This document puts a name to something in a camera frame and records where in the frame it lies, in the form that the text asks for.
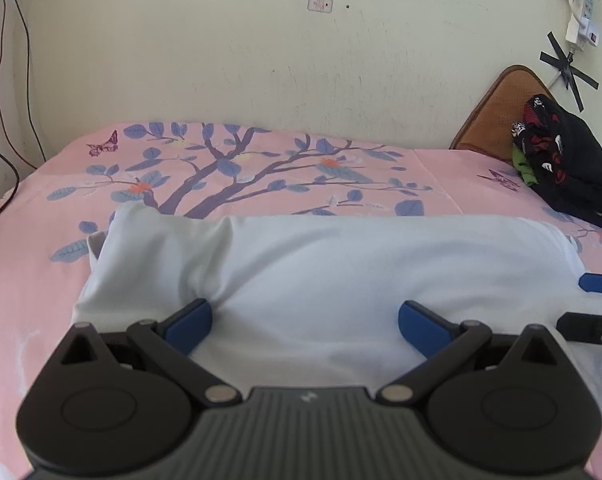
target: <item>orange flower print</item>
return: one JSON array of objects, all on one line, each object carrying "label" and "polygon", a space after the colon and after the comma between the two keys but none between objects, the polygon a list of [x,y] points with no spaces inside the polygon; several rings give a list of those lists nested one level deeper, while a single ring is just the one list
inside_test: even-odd
[{"label": "orange flower print", "polygon": [[144,193],[145,191],[149,191],[152,189],[152,185],[148,182],[137,182],[136,184],[132,184],[127,190],[130,193]]},{"label": "orange flower print", "polygon": [[321,158],[321,164],[328,166],[329,168],[338,168],[340,166],[339,161],[335,158],[324,156]]}]

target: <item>power plug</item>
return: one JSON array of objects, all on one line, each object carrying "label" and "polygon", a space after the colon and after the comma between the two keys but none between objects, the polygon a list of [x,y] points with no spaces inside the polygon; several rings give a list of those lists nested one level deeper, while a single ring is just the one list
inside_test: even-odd
[{"label": "power plug", "polygon": [[570,15],[566,41],[575,49],[583,50],[586,43],[592,46],[599,44],[599,28],[591,21],[593,2],[594,0],[574,0],[582,18],[579,23],[572,14]]}]

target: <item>pink bedsheet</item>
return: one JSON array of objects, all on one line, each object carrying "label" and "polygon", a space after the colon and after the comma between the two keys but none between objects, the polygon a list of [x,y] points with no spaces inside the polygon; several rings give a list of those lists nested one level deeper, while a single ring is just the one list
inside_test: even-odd
[{"label": "pink bedsheet", "polygon": [[[483,155],[229,124],[104,129],[27,178],[0,218],[0,478],[28,471],[14,417],[68,327],[89,274],[86,236],[130,200],[190,218],[521,216],[559,227],[602,272],[602,229],[552,211],[510,166]],[[593,465],[602,478],[602,443]]]}]

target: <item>folded clothing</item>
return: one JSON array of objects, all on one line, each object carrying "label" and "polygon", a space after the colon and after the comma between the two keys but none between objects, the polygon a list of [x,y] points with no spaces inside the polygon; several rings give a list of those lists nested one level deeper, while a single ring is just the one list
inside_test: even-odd
[{"label": "folded clothing", "polygon": [[566,310],[602,314],[602,295],[557,228],[502,216],[278,216],[219,221],[122,205],[88,239],[92,274],[73,321],[117,332],[163,320],[195,298],[213,308],[197,364],[247,394],[253,386],[367,386],[423,362],[397,315],[415,300],[496,333],[548,326],[602,408],[602,346],[566,343]]},{"label": "folded clothing", "polygon": [[538,181],[531,186],[555,211],[602,227],[602,149],[579,117],[539,94],[524,105],[514,143]]},{"label": "folded clothing", "polygon": [[519,173],[519,176],[523,179],[526,186],[531,187],[533,184],[539,183],[526,156],[516,144],[512,145],[512,165],[514,166],[514,169],[517,170],[517,173]]}]

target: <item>green cloth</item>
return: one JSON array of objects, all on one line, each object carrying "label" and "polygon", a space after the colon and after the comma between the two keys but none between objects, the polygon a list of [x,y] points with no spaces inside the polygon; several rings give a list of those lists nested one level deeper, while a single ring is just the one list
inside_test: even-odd
[{"label": "green cloth", "polygon": [[523,182],[525,182],[526,186],[530,187],[533,184],[539,183],[534,171],[532,171],[532,168],[528,163],[526,156],[515,144],[512,145],[512,164],[521,175],[521,178],[523,179]]}]

